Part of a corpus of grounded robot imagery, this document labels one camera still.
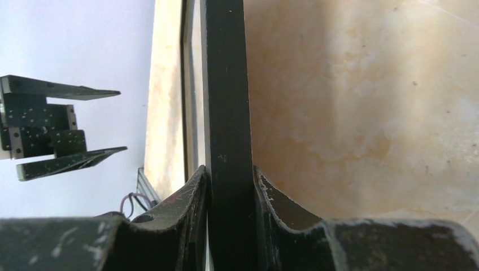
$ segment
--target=purple cable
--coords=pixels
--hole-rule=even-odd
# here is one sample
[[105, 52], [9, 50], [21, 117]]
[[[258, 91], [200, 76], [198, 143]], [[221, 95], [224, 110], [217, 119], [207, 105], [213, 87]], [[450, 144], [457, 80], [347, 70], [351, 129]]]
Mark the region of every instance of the purple cable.
[[125, 201], [126, 201], [129, 197], [131, 197], [131, 196], [139, 196], [140, 198], [144, 198], [144, 200], [145, 200], [146, 202], [148, 202], [148, 205], [150, 206], [150, 208], [153, 207], [153, 202], [151, 202], [150, 199], [149, 199], [147, 196], [145, 196], [145, 195], [143, 195], [143, 194], [140, 194], [140, 193], [130, 193], [130, 194], [124, 196], [124, 197], [121, 199], [121, 203], [120, 203], [120, 212], [121, 212], [121, 213], [123, 213], [123, 205], [125, 204]]

